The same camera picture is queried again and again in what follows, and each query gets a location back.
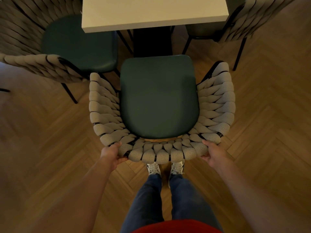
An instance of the wooden floor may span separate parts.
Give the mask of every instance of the wooden floor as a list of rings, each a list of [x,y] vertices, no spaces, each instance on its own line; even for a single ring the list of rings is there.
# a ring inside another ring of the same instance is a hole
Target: wooden floor
[[[293,210],[311,216],[311,0],[296,0],[247,40],[231,72],[236,115],[222,145],[259,186]],[[123,31],[127,41],[130,39]],[[187,33],[177,26],[173,52]],[[233,66],[240,41],[193,40],[187,54],[199,82],[217,60]],[[119,44],[119,69],[131,57]],[[107,77],[118,85],[114,73]],[[0,232],[20,232],[78,182],[99,158],[102,144],[88,111],[88,82],[68,85],[0,65]],[[200,159],[187,161],[190,179],[225,232],[251,232],[227,187]],[[94,232],[118,232],[138,189],[147,178],[143,163],[127,161],[111,174]],[[164,219],[171,219],[171,195],[162,190]]]

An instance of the sneaker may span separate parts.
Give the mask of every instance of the sneaker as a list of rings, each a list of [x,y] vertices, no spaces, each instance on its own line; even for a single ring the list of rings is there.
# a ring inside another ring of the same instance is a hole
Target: sneaker
[[[169,177],[171,177],[171,175],[183,174],[184,167],[185,167],[185,160],[182,160],[179,163],[172,163],[171,173]]]
[[[146,164],[149,175],[159,174],[161,176],[161,171],[159,165],[154,162],[152,164]]]

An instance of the green seat cushion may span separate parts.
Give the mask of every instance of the green seat cushion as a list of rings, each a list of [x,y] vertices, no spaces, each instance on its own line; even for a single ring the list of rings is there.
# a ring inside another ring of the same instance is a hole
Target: green seat cushion
[[[115,31],[85,33],[82,15],[69,15],[51,23],[42,39],[41,52],[56,54],[86,72],[107,72],[118,63]]]
[[[226,0],[229,16],[235,11],[239,5],[243,4],[245,0]],[[225,26],[224,22],[212,23],[195,23],[187,24],[186,29],[189,35],[195,37],[210,37],[212,38],[217,31],[220,31]]]
[[[121,68],[121,117],[138,137],[163,139],[187,133],[199,116],[189,56],[127,59]]]

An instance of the chair leg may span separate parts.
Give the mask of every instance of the chair leg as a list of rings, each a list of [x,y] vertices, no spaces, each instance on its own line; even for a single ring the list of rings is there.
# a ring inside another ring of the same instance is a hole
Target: chair leg
[[[238,56],[236,57],[236,60],[235,60],[235,64],[234,64],[234,67],[233,67],[233,71],[235,71],[235,70],[236,70],[236,67],[238,66],[238,63],[239,63],[240,57],[241,57],[241,55],[242,55],[242,51],[243,51],[244,45],[245,45],[245,43],[246,43],[246,39],[247,39],[247,38],[243,38],[243,40],[242,40],[242,43],[241,43],[241,46],[240,46],[240,50],[239,50]]]
[[[187,51],[187,49],[188,49],[188,47],[190,45],[191,40],[192,40],[192,38],[189,36],[189,38],[188,38],[188,40],[186,42],[185,48],[184,48],[183,52],[181,53],[182,55],[186,54],[186,51]]]
[[[120,77],[121,74],[120,74],[120,71],[117,68],[114,69],[114,72]]]
[[[77,104],[78,102],[76,101],[76,99],[73,97],[73,95],[71,94],[71,91],[69,90],[69,88],[67,87],[66,84],[61,83],[62,86],[64,87],[65,91],[68,93],[68,95],[70,96],[70,98],[72,99],[72,101]]]
[[[118,34],[119,37],[121,38],[122,42],[124,43],[124,45],[126,46],[126,48],[128,49],[128,51],[129,51],[131,54],[133,54],[132,49],[131,49],[130,46],[127,44],[127,42],[126,42],[126,40],[124,39],[122,33],[121,33],[119,30],[117,30],[117,34]]]
[[[8,89],[3,89],[3,88],[0,88],[0,92],[10,92],[10,90],[8,90]]]
[[[171,28],[171,34],[173,33],[174,28],[175,28],[175,26],[173,25],[172,28]]]
[[[132,40],[132,42],[134,42],[132,32],[129,29],[127,30],[127,32],[128,32],[128,35],[130,36],[130,39]]]

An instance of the blue jeans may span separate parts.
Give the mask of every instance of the blue jeans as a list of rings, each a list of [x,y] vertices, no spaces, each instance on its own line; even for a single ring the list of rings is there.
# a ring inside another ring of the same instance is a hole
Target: blue jeans
[[[211,207],[181,174],[171,175],[172,219],[194,219],[222,231]],[[149,175],[133,201],[120,232],[132,232],[145,225],[164,221],[161,200],[162,179],[159,174]]]

